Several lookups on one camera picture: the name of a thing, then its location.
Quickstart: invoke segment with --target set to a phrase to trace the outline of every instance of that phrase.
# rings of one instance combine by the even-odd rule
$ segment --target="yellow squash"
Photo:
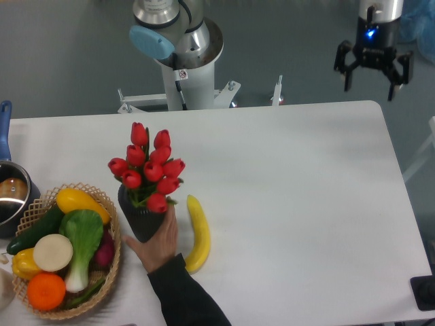
[[[76,209],[89,209],[96,211],[106,225],[110,222],[109,213],[94,198],[80,189],[66,188],[59,191],[56,197],[57,206],[68,214]]]

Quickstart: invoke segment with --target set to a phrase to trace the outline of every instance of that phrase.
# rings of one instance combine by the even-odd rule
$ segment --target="cooking pot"
[[[23,167],[11,161],[8,135],[12,103],[4,101],[0,110],[0,238],[15,235],[20,219],[41,193]]]

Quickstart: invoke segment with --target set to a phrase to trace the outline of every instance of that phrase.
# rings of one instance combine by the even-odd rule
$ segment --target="light blue cap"
[[[175,46],[162,35],[143,26],[130,29],[130,40],[142,53],[156,60],[166,59],[175,51]]]

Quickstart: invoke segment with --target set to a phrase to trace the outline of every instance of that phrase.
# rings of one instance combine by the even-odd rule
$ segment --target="banana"
[[[211,247],[211,237],[209,224],[199,201],[194,196],[188,195],[187,203],[195,233],[195,243],[185,262],[186,270],[190,274],[194,274],[207,260]]]

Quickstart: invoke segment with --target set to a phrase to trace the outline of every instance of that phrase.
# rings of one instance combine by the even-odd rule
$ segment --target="human hand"
[[[148,273],[159,269],[175,257],[177,239],[178,225],[173,205],[168,205],[162,225],[147,242],[139,242],[131,236],[122,237],[122,240],[142,261],[142,265]]]

